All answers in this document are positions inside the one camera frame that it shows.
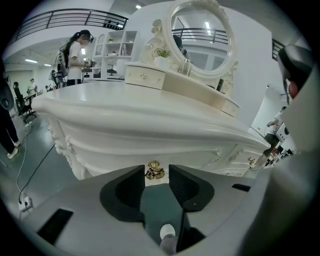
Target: ornate mirror frame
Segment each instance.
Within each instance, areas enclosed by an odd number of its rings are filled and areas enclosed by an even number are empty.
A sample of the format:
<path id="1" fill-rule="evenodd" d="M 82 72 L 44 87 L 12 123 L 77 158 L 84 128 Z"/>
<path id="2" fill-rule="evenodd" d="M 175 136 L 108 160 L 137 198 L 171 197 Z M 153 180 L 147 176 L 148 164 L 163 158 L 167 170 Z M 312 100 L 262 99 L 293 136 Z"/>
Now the ornate mirror frame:
<path id="1" fill-rule="evenodd" d="M 213 71 L 207 71 L 199 69 L 198 67 L 192 65 L 190 77 L 201 81 L 207 85 L 216 86 L 218 84 L 219 79 L 224 79 L 226 83 L 228 83 L 228 92 L 226 92 L 227 95 L 230 94 L 233 88 L 233 77 L 232 77 L 232 71 L 235 70 L 235 65 L 238 64 L 236 61 L 236 52 L 237 52 L 237 40 L 236 37 L 231 29 L 231 26 L 229 24 L 229 19 L 224 11 L 223 8 L 220 7 L 218 2 L 216 0 L 176 0 L 173 1 L 167 9 L 166 17 L 163 20 L 156 19 L 153 22 L 153 28 L 152 32 L 154 34 L 153 41 L 156 41 L 158 39 L 159 43 L 156 43 L 153 45 L 153 50 L 156 48 L 165 48 L 166 50 L 171 52 L 171 56 L 168 58 L 168 61 L 170 63 L 170 69 L 173 71 L 177 71 L 179 64 L 183 62 L 186 58 L 182 55 L 178 47 L 176 46 L 175 40 L 172 36 L 171 31 L 171 19 L 173 15 L 180 9 L 192 5 L 197 4 L 200 6 L 203 6 L 208 11 L 212 12 L 214 15 L 218 17 L 218 19 L 221 21 L 222 25 L 225 28 L 226 34 L 228 36 L 228 52 L 226 59 L 222 63 L 220 67 Z M 144 54 L 147 54 L 147 51 L 150 54 L 150 48 L 145 47 Z M 144 61 L 144 63 L 149 65 L 154 65 L 152 61 Z"/>

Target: metal railing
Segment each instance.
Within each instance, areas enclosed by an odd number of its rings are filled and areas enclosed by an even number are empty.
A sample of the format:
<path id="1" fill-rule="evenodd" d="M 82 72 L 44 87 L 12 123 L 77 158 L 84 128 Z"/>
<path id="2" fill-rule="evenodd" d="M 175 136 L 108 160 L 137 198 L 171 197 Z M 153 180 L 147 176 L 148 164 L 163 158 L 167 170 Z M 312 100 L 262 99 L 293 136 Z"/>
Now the metal railing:
<path id="1" fill-rule="evenodd" d="M 62 26 L 95 26 L 123 30 L 128 18 L 101 10 L 72 8 L 41 13 L 22 22 L 12 43 L 32 33 Z"/>
<path id="2" fill-rule="evenodd" d="M 228 45 L 227 32 L 219 29 L 207 29 L 200 27 L 172 29 L 172 34 L 182 40 L 203 40 Z"/>
<path id="3" fill-rule="evenodd" d="M 285 47 L 282 43 L 272 39 L 272 59 L 278 61 L 278 53 L 281 48 Z"/>

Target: round mirror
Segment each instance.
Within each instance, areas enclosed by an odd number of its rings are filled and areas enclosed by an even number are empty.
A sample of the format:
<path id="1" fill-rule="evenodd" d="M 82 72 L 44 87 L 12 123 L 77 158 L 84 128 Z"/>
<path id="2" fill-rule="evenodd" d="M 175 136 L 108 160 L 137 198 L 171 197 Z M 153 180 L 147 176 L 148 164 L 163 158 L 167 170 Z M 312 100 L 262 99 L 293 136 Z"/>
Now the round mirror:
<path id="1" fill-rule="evenodd" d="M 178 8 L 171 18 L 171 33 L 181 54 L 201 70 L 216 70 L 227 58 L 226 29 L 202 4 Z"/>

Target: gray floor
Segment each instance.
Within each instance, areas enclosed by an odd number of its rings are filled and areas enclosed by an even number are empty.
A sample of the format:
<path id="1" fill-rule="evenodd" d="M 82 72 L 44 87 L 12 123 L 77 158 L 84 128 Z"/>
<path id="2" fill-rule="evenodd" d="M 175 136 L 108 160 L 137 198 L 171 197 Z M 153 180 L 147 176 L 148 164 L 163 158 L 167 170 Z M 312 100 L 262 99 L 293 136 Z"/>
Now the gray floor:
<path id="1" fill-rule="evenodd" d="M 15 116 L 13 123 L 19 139 L 22 140 L 26 135 L 23 121 L 20 117 Z M 32 124 L 32 133 L 26 138 L 23 146 L 19 148 L 18 154 L 11 160 L 7 158 L 7 152 L 0 145 L 0 159 L 8 165 L 5 167 L 0 162 L 0 195 L 9 212 L 17 218 L 20 212 L 16 178 L 23 162 L 25 148 L 25 160 L 18 180 L 21 189 L 54 144 L 48 131 L 48 125 L 48 120 L 38 115 L 37 120 Z M 76 181 L 77 179 L 72 173 L 66 158 L 57 154 L 56 149 L 53 148 L 23 192 L 31 198 L 32 204 L 36 208 L 48 197 Z M 21 218 L 23 219 L 27 214 L 27 212 L 22 213 Z"/>

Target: woman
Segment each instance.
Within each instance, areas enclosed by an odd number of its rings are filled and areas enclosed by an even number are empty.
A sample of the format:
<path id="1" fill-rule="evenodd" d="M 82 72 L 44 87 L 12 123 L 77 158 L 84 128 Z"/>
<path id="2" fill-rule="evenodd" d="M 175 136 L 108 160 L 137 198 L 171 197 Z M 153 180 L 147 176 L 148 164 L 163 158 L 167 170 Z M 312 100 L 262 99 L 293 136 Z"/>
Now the woman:
<path id="1" fill-rule="evenodd" d="M 8 87 L 7 75 L 5 72 L 5 66 L 1 60 L 0 62 L 0 89 Z M 18 153 L 18 147 L 21 145 L 19 142 L 17 131 L 14 123 L 12 122 L 11 116 L 7 109 L 0 104 L 0 144 L 8 152 L 7 157 L 12 159 Z"/>
<path id="2" fill-rule="evenodd" d="M 64 65 L 69 69 L 67 75 L 67 86 L 73 86 L 82 83 L 82 68 L 88 66 L 84 62 L 81 53 L 81 47 L 87 46 L 90 41 L 91 34 L 89 30 L 81 30 L 70 38 L 69 42 L 63 48 Z"/>

